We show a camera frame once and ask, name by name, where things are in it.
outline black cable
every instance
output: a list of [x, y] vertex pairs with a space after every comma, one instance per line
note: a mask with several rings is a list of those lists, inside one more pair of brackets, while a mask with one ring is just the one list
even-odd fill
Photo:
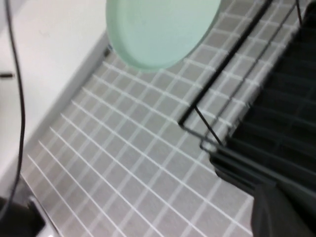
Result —
[[15, 39], [14, 39], [13, 31], [12, 31], [12, 18], [11, 18], [12, 14], [11, 14], [10, 9], [11, 7], [10, 7], [9, 0], [5, 0], [5, 14], [6, 14], [6, 20], [8, 22], [9, 36], [10, 36], [11, 47], [12, 47], [12, 52], [14, 56], [14, 63], [15, 63], [16, 75], [17, 75], [18, 87], [19, 87], [19, 97], [20, 97], [20, 107], [21, 107], [21, 133], [20, 133], [19, 155], [18, 155], [18, 165], [17, 165], [17, 170], [16, 170], [16, 176], [15, 176], [15, 180], [13, 183], [10, 196], [0, 211], [0, 221], [4, 219], [5, 215], [8, 212], [8, 209], [10, 208], [10, 205], [12, 205], [13, 197], [20, 180], [23, 147], [24, 147], [24, 133], [25, 133], [25, 105], [24, 105], [23, 86], [22, 86], [22, 80], [21, 80], [19, 60], [18, 60], [17, 52], [16, 52]]

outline black shelf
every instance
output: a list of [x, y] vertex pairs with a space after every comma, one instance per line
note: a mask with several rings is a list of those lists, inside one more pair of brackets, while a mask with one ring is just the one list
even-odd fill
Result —
[[[198, 108], [271, 3], [272, 0], [265, 1], [179, 119], [179, 125], [200, 139], [200, 147], [210, 153], [210, 161], [218, 176], [244, 191], [252, 194], [256, 185], [262, 183], [282, 184], [290, 185], [316, 200], [316, 2], [308, 5], [302, 20], [299, 0], [293, 1], [288, 14], [212, 123], [207, 122]], [[251, 103], [240, 113], [226, 138], [221, 141], [213, 126], [294, 10], [298, 12], [299, 29], [251, 98]], [[186, 125], [188, 118], [194, 115], [199, 116], [205, 124], [205, 133], [194, 131]]]

